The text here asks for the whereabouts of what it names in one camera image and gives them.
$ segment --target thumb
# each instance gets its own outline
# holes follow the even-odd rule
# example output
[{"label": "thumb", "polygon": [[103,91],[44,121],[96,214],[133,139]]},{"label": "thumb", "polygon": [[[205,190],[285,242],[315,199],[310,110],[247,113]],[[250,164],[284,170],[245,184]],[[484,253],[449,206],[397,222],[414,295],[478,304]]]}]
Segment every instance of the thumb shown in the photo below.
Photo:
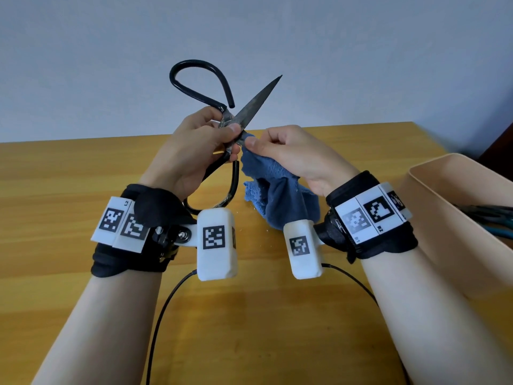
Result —
[{"label": "thumb", "polygon": [[228,143],[234,140],[240,133],[242,129],[240,125],[237,123],[232,123],[227,127],[216,129],[216,142],[218,143]]},{"label": "thumb", "polygon": [[271,142],[257,139],[254,136],[248,136],[244,142],[244,145],[249,151],[254,152],[255,154],[267,156],[273,159],[276,159],[278,150],[280,147],[282,147]]}]

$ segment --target scissors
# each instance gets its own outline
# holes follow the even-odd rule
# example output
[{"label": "scissors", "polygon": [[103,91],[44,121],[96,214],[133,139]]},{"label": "scissors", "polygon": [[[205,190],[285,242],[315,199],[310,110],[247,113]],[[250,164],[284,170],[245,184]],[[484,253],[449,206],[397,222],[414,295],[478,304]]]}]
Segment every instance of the scissors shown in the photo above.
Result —
[{"label": "scissors", "polygon": [[[230,86],[228,85],[228,81],[226,80],[226,77],[224,74],[219,70],[216,66],[209,62],[205,62],[204,60],[198,60],[198,59],[189,59],[189,60],[183,60],[181,62],[178,62],[175,64],[171,71],[169,72],[169,80],[173,84],[173,86],[180,90],[181,92],[185,93],[186,95],[195,98],[198,101],[201,101],[202,103],[205,103],[211,107],[214,107],[218,109],[223,114],[223,119],[219,123],[219,127],[226,127],[229,124],[232,124],[233,122],[236,122],[237,124],[240,124],[240,128],[242,129],[242,132],[239,136],[237,136],[232,142],[225,144],[225,151],[222,154],[222,156],[216,160],[214,163],[209,165],[207,167],[207,170],[205,172],[205,176],[203,177],[202,181],[205,181],[206,178],[209,177],[210,174],[214,173],[215,170],[220,168],[224,163],[228,162],[230,160],[231,155],[231,148],[234,145],[234,143],[237,143],[239,146],[244,145],[244,141],[248,137],[248,133],[244,131],[244,129],[248,126],[249,122],[253,119],[253,117],[256,115],[262,104],[266,101],[267,97],[271,94],[274,87],[278,83],[279,79],[282,77],[281,75],[278,78],[275,78],[273,81],[267,84],[267,86],[260,90],[260,92],[254,96],[249,103],[246,104],[244,108],[240,110],[240,112],[237,115],[232,115],[230,111],[228,110],[227,106],[223,103],[220,103],[219,101],[216,101],[210,97],[204,96],[201,93],[198,93],[190,88],[187,88],[186,86],[182,85],[176,80],[176,75],[179,71],[187,69],[187,68],[202,68],[211,71],[215,74],[215,76],[219,79],[221,82],[221,85],[223,86],[223,90],[226,95],[226,100],[228,102],[228,106],[230,108],[235,107],[234,102],[234,96],[231,94]],[[231,174],[231,185],[230,190],[228,191],[228,194],[224,200],[222,200],[219,204],[217,204],[214,208],[219,207],[225,207],[228,205],[228,203],[234,198],[235,192],[237,192],[237,186],[239,184],[239,161],[234,161],[232,165],[232,174]],[[184,207],[189,211],[189,213],[198,215],[198,213],[201,212],[200,209],[192,208],[189,203],[187,202],[187,199],[184,200]]]},{"label": "scissors", "polygon": [[[492,235],[513,239],[513,207],[501,205],[457,205],[457,207]],[[506,229],[489,226],[489,223]]]}]

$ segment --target wrist strap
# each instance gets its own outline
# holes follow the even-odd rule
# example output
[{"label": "wrist strap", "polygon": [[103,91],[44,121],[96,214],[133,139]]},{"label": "wrist strap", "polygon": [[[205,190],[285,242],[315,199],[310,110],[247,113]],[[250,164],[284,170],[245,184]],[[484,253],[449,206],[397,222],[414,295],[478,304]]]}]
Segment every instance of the wrist strap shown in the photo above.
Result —
[{"label": "wrist strap", "polygon": [[418,246],[413,227],[407,221],[411,213],[390,184],[380,184],[368,171],[335,189],[326,202],[331,209],[324,226],[316,225],[317,234],[331,247],[346,247],[349,263],[356,258],[406,252]]},{"label": "wrist strap", "polygon": [[185,210],[178,197],[164,189],[130,184],[121,197],[128,199],[127,203],[130,203],[129,200],[137,201],[130,209],[133,215],[129,216],[135,219],[133,224],[142,225],[148,231],[147,239],[141,252],[98,243],[91,273],[96,277],[110,277],[125,270],[164,272],[178,251],[178,246],[174,245],[178,225],[195,224],[196,220]]}]

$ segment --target hand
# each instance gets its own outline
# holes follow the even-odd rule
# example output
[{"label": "hand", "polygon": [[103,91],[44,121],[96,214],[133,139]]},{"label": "hand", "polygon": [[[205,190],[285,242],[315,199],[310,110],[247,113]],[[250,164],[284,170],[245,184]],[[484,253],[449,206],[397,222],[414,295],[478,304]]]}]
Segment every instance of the hand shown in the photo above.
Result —
[{"label": "hand", "polygon": [[248,137],[245,146],[304,177],[312,192],[320,196],[327,196],[359,173],[334,149],[299,126],[268,128],[260,139]]},{"label": "hand", "polygon": [[[219,128],[221,112],[212,107],[187,116],[173,135],[164,143],[138,183],[151,188],[166,189],[181,201],[201,184],[205,171],[222,155],[223,143],[234,140],[241,132],[240,125]],[[234,144],[230,162],[237,160],[240,147]]]}]

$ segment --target forearm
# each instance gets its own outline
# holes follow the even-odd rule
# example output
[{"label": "forearm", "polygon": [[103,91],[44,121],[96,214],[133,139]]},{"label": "forearm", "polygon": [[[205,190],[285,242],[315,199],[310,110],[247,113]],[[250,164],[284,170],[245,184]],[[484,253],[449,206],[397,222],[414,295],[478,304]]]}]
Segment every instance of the forearm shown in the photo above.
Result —
[{"label": "forearm", "polygon": [[417,247],[362,260],[394,344],[416,384],[506,384],[507,353]]},{"label": "forearm", "polygon": [[139,384],[162,273],[92,277],[34,384]]}]

